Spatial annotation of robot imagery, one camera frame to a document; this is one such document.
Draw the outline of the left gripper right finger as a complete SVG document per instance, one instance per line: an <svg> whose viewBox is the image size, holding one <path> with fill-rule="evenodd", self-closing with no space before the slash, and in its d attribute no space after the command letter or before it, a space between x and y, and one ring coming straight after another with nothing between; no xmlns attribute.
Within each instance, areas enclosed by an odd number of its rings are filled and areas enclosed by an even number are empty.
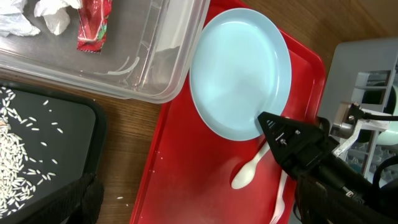
<svg viewBox="0 0 398 224"><path fill-rule="evenodd" d="M303 224L397 224L308 175L299 176L295 201Z"/></svg>

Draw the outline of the rice and food scraps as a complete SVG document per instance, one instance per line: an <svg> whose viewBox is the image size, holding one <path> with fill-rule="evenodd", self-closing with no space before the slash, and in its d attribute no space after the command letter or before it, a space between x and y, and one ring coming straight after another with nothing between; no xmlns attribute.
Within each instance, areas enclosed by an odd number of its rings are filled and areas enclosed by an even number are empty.
<svg viewBox="0 0 398 224"><path fill-rule="evenodd" d="M1 218L21 210L42 182L52 182L57 176L54 172L26 166L27 162L44 164L44 161L28 154L23 138L12 131L9 120L13 118L32 131L39 131L40 128L35 126L35 117L25 118L11 106L16 96L16 91L1 87Z"/></svg>

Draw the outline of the red snack wrapper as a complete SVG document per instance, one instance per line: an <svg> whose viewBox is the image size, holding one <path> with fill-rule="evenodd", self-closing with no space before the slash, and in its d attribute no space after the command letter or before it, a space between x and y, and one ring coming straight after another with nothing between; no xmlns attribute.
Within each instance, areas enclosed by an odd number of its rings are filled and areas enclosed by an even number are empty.
<svg viewBox="0 0 398 224"><path fill-rule="evenodd" d="M82 3L82 8L78 10L80 20L76 49L100 53L106 41L112 0L82 0Z"/></svg>

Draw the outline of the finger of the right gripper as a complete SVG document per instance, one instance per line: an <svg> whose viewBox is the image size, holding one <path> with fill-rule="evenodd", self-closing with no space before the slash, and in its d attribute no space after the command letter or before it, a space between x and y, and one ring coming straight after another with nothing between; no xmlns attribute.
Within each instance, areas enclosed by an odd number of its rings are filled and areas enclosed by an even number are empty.
<svg viewBox="0 0 398 224"><path fill-rule="evenodd" d="M259 124L275 161L285 170L305 169L316 157L320 129L313 124L262 112Z"/></svg>

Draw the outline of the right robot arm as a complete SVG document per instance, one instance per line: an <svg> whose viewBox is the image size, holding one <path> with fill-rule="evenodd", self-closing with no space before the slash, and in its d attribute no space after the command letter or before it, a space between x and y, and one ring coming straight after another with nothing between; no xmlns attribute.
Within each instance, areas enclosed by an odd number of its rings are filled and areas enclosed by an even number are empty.
<svg viewBox="0 0 398 224"><path fill-rule="evenodd" d="M296 201L303 221L335 213L359 221L397 220L397 181L379 185L382 171L397 165L397 157L380 164L369 182L334 155L340 144L329 136L325 118L320 127L267 112L258 121L276 163L297 181Z"/></svg>

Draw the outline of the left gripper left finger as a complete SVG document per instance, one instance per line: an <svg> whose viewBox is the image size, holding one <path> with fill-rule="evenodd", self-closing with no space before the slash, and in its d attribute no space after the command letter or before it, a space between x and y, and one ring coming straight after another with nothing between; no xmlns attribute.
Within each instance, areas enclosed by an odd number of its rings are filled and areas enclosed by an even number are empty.
<svg viewBox="0 0 398 224"><path fill-rule="evenodd" d="M95 224L104 199L104 185L96 174L62 187L38 202L1 219L3 224Z"/></svg>

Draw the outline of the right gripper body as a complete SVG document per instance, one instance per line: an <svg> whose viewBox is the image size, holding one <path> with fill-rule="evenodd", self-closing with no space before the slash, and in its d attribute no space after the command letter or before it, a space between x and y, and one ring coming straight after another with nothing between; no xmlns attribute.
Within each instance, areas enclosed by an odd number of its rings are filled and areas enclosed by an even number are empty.
<svg viewBox="0 0 398 224"><path fill-rule="evenodd" d="M293 136L289 175L297 180L300 174L310 172L328 157L337 146L329 135L329 125L304 125L296 128Z"/></svg>

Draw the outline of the white tissue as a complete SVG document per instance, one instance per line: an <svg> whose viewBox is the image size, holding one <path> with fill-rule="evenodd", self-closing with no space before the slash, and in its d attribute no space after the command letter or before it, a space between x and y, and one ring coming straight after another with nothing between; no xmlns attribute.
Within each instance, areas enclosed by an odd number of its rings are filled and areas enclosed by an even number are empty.
<svg viewBox="0 0 398 224"><path fill-rule="evenodd" d="M41 30L24 15L27 0L1 0L1 37L8 35L35 36ZM42 17L47 29L54 35L63 33L70 23L66 8L81 9L82 0L39 0L34 7L34 17Z"/></svg>

